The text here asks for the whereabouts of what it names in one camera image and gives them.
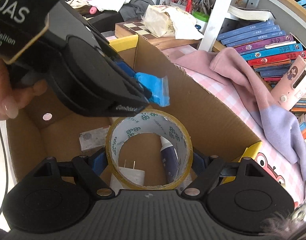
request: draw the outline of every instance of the pink blanket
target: pink blanket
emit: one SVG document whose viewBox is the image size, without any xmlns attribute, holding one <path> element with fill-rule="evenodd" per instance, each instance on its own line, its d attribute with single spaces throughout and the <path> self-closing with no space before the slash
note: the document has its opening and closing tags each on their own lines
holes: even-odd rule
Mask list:
<svg viewBox="0 0 306 240">
<path fill-rule="evenodd" d="M 170 60 L 223 85 L 232 82 L 245 108 L 264 130 L 267 140 L 290 163 L 299 162 L 306 179 L 306 143 L 296 117 L 281 108 L 247 62 L 233 48 L 220 53 L 202 50 Z"/>
</svg>

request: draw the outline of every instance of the cartoon eye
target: cartoon eye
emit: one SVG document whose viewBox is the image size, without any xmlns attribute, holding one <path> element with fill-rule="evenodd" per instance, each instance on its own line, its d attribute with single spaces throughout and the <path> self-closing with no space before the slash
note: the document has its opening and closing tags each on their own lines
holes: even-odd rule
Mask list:
<svg viewBox="0 0 306 240">
<path fill-rule="evenodd" d="M 266 166 L 266 159 L 262 155 L 258 155 L 256 158 L 256 162 L 263 168 Z"/>
<path fill-rule="evenodd" d="M 276 180 L 279 184 L 285 184 L 285 179 L 281 175 L 277 176 Z"/>
</svg>

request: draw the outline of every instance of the purple book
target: purple book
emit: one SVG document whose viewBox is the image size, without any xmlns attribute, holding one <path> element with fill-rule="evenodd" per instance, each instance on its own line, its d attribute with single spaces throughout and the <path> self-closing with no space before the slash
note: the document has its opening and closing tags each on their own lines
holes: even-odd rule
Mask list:
<svg viewBox="0 0 306 240">
<path fill-rule="evenodd" d="M 236 49 L 238 53 L 242 53 L 242 52 L 247 52 L 247 51 L 258 49 L 258 48 L 263 48 L 266 45 L 270 45 L 273 43 L 281 43 L 281 42 L 286 42 L 286 41 L 293 41 L 293 36 L 292 35 L 279 36 L 279 37 L 267 39 L 264 41 L 257 41 L 257 42 L 250 43 L 250 44 L 244 44 L 242 46 L 235 47 L 234 49 Z"/>
</svg>

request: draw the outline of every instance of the pile of clothes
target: pile of clothes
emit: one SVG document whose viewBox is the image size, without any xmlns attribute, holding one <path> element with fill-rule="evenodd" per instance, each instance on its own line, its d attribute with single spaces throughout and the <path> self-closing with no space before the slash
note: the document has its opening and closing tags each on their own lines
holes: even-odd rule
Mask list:
<svg viewBox="0 0 306 240">
<path fill-rule="evenodd" d="M 141 19 L 152 0 L 66 0 L 86 19 L 90 19 L 105 11 L 120 13 L 123 21 Z"/>
</svg>

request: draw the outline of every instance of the gray ribbed panel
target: gray ribbed panel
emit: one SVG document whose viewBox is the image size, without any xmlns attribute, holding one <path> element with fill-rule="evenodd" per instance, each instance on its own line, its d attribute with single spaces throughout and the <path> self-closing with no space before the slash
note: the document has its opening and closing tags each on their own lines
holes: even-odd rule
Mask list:
<svg viewBox="0 0 306 240">
<path fill-rule="evenodd" d="M 221 227 L 201 203 L 184 200 L 175 190 L 128 191 L 98 201 L 90 214 L 66 230 L 36 235 L 12 230 L 4 240 L 270 240 Z"/>
</svg>

